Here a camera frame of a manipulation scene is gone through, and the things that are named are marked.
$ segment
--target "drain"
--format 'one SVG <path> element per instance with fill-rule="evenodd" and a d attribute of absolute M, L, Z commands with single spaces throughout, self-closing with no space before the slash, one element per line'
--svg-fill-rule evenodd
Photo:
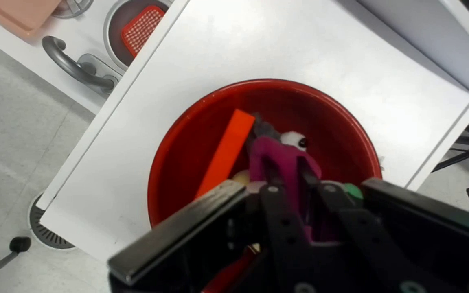
<path fill-rule="evenodd" d="M 93 0 L 64 0 L 56 8 L 54 16 L 61 19 L 77 18 L 84 15 L 90 6 Z"/>
<path fill-rule="evenodd" d="M 45 215 L 45 210 L 38 208 L 38 202 L 41 199 L 43 194 L 40 194 L 40 197 L 35 200 L 33 207 L 30 208 L 30 226 L 33 229 L 33 233 L 36 234 L 36 238 L 54 249 L 71 249 L 74 247 L 69 241 L 62 239 L 59 234 L 53 233 L 51 229 L 48 229 L 46 226 L 43 226 L 40 223 L 41 216 Z"/>

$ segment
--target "sink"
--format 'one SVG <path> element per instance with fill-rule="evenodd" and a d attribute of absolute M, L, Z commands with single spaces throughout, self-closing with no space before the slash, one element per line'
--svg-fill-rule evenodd
<path fill-rule="evenodd" d="M 79 18 L 62 19 L 53 16 L 41 36 L 56 36 L 62 39 L 67 44 L 64 52 L 74 60 L 80 60 L 84 55 L 90 54 L 115 72 L 124 73 L 124 68 L 113 60 L 105 46 L 105 23 L 116 3 L 118 0 L 95 0 Z M 162 3 L 172 6 L 173 0 L 163 0 Z M 74 80 L 54 63 L 45 52 L 41 37 L 35 42 L 25 42 L 0 26 L 0 50 L 95 114 L 106 101 L 102 93 Z"/>

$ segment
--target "pink object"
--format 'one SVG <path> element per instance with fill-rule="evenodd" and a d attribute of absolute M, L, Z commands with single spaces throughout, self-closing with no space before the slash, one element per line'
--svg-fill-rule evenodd
<path fill-rule="evenodd" d="M 35 39 L 62 0 L 0 0 L 0 24 L 22 39 Z"/>
<path fill-rule="evenodd" d="M 281 177 L 286 182 L 286 190 L 297 212 L 300 210 L 299 158 L 307 158 L 316 177 L 321 179 L 321 168 L 313 156 L 292 145 L 282 145 L 279 140 L 269 137 L 258 138 L 250 156 L 251 181 L 266 181 L 266 159 L 271 161 L 281 172 Z"/>

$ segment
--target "white surface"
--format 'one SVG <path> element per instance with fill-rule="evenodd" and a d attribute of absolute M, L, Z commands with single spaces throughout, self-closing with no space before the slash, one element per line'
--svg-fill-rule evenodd
<path fill-rule="evenodd" d="M 116 2 L 118 0 L 97 0 L 80 18 L 53 18 L 51 24 L 45 31 L 45 36 L 51 34 L 64 39 L 67 42 L 66 54 L 74 60 L 77 60 L 82 54 L 93 54 L 121 72 L 105 49 L 105 18 L 108 10 Z M 89 111 L 98 112 L 105 104 L 105 96 L 74 80 L 53 62 L 41 46 L 41 37 L 40 41 L 30 44 L 0 26 L 0 50 L 45 78 L 48 83 L 59 88 Z"/>
<path fill-rule="evenodd" d="M 460 0 L 360 0 L 469 89 L 469 11 Z"/>
<path fill-rule="evenodd" d="M 178 0 L 172 16 L 185 6 L 170 32 L 142 50 L 141 73 L 129 72 L 132 85 L 121 83 L 48 189 L 58 199 L 43 202 L 43 223 L 98 259 L 150 228 L 145 189 L 160 140 L 189 104 L 224 85 L 266 76 L 330 93 L 359 117 L 385 177 L 401 185 L 445 155 L 442 142 L 458 135 L 452 130 L 469 109 L 469 91 L 440 78 L 447 73 L 359 5 Z"/>

